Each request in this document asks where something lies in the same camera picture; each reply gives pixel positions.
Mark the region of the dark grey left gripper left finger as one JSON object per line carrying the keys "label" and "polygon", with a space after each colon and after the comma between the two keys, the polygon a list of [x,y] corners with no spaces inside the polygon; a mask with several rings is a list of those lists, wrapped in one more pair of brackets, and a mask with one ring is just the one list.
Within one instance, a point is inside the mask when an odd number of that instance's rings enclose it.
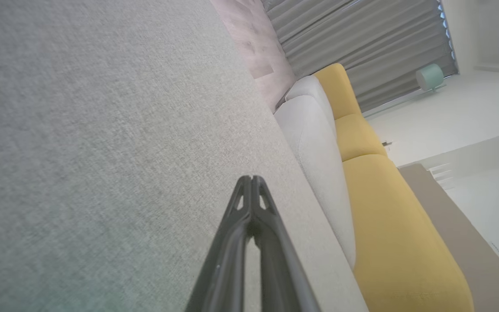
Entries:
{"label": "dark grey left gripper left finger", "polygon": [[238,179],[185,312],[243,312],[251,176]]}

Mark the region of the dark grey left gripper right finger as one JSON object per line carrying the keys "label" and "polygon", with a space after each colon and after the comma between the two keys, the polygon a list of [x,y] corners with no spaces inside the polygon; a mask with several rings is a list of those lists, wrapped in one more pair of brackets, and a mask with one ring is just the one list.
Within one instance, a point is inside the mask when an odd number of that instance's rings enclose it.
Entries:
{"label": "dark grey left gripper right finger", "polygon": [[252,178],[252,235],[261,253],[262,312],[321,312],[271,192]]}

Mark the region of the long grey sofa seat cushion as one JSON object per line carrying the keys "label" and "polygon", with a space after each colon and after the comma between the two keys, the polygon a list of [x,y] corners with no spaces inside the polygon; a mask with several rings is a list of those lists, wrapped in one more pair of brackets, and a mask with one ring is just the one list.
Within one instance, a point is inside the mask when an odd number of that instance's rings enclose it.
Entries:
{"label": "long grey sofa seat cushion", "polygon": [[352,208],[338,144],[321,105],[310,95],[286,101],[275,113],[307,182],[351,268],[356,263]]}

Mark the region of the long yellow sofa back cushion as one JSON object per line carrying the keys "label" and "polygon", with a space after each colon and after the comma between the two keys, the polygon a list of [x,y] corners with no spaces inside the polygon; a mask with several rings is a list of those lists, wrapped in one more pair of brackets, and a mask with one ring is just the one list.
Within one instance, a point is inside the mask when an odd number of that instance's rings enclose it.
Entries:
{"label": "long yellow sofa back cushion", "polygon": [[370,154],[343,166],[369,312],[474,312],[465,275],[393,162]]}

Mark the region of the beige partition panel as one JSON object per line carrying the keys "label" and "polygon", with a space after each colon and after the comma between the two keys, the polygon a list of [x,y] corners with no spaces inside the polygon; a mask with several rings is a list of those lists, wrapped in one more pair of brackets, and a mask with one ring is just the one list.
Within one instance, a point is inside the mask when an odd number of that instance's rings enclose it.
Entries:
{"label": "beige partition panel", "polygon": [[400,168],[462,270],[475,312],[499,312],[499,257],[421,164]]}

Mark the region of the mint green cylindrical lamp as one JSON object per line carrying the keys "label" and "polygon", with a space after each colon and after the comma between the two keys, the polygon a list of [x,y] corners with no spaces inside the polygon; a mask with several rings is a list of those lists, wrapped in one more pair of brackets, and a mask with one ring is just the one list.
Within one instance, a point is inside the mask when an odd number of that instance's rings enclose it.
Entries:
{"label": "mint green cylindrical lamp", "polygon": [[415,73],[416,81],[422,91],[434,91],[442,86],[445,75],[436,64],[431,64],[423,67]]}

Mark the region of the grey pleated curtain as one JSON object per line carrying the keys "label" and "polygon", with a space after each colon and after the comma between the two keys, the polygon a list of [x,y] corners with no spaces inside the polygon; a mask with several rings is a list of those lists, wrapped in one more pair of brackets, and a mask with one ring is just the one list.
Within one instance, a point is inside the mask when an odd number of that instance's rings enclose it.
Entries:
{"label": "grey pleated curtain", "polygon": [[416,72],[458,74],[441,0],[261,0],[297,78],[345,68],[362,112],[417,91]]}

